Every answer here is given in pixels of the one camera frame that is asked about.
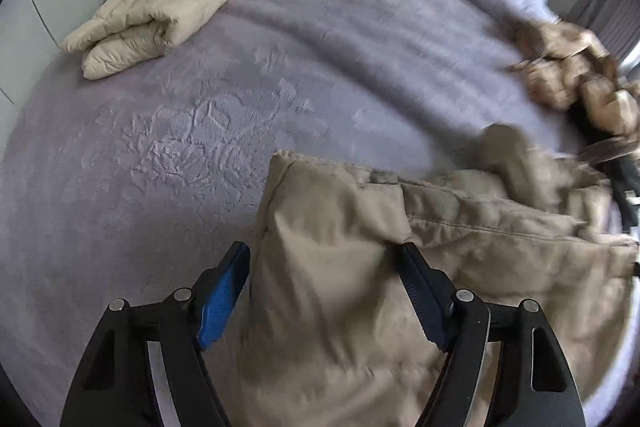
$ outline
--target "metal screw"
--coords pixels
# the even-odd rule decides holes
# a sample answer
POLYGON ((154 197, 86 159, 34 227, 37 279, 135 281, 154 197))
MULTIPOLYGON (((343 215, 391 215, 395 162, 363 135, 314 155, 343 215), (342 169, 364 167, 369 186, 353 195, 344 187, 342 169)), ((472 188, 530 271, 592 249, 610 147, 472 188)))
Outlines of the metal screw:
POLYGON ((456 297, 462 302, 471 302, 474 299, 473 293, 469 290, 458 290, 456 292, 456 297))
POLYGON ((538 306, 537 302, 527 299, 524 301, 524 309, 530 313, 536 313, 540 309, 540 306, 538 306))
POLYGON ((124 300, 123 299, 113 299, 113 301, 111 301, 109 303, 109 309, 112 312, 119 312, 123 308, 124 308, 124 300))
POLYGON ((174 299, 182 302, 191 299, 191 290, 188 288, 180 288, 174 292, 174 299))

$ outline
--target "bed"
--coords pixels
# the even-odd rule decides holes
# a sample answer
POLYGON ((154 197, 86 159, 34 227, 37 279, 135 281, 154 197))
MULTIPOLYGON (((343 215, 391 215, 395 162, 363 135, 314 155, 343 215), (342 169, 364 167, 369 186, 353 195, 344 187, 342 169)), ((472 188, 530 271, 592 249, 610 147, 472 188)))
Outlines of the bed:
MULTIPOLYGON (((250 243, 278 149, 421 177, 465 167, 502 121, 575 152, 564 116, 509 70, 514 22, 554 17, 544 0, 230 0, 180 48, 103 81, 59 55, 0 167, 0 360, 36 418, 57 425, 111 299, 157 301, 250 243)), ((208 354, 214 383, 233 352, 208 354)))

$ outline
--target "folded quilt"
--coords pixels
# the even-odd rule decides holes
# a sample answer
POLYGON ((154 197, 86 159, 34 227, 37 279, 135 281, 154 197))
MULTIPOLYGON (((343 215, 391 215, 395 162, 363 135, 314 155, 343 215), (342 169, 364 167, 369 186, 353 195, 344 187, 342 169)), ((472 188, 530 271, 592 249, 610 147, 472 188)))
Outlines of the folded quilt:
POLYGON ((107 0, 62 43, 86 52, 82 70, 95 80, 159 57, 204 26, 227 0, 107 0))

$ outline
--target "curtain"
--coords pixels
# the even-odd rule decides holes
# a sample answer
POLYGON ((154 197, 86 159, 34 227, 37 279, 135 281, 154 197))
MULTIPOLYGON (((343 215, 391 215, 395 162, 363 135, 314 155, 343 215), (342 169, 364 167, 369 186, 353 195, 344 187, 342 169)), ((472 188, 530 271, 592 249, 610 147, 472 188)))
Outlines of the curtain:
POLYGON ((567 20, 596 33, 623 73, 640 61, 640 0, 578 0, 567 20))

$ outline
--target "crumpled cloth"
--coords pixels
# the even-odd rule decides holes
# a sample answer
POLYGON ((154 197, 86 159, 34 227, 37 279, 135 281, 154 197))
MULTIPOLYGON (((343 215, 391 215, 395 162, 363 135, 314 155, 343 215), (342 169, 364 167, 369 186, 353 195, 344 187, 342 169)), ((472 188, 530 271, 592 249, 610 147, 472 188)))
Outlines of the crumpled cloth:
MULTIPOLYGON (((414 427, 444 355, 426 340, 388 254, 413 241, 482 299, 543 307, 588 399, 629 316, 638 247, 602 233, 608 182, 491 126, 480 169, 412 181, 280 152, 255 230, 233 425, 414 427)), ((484 423, 490 344, 468 425, 484 423)))
POLYGON ((616 61, 593 32, 568 22, 523 22, 515 41, 527 57, 515 68, 525 72, 534 101, 566 111, 582 97, 596 128, 636 133, 640 86, 620 81, 616 61))

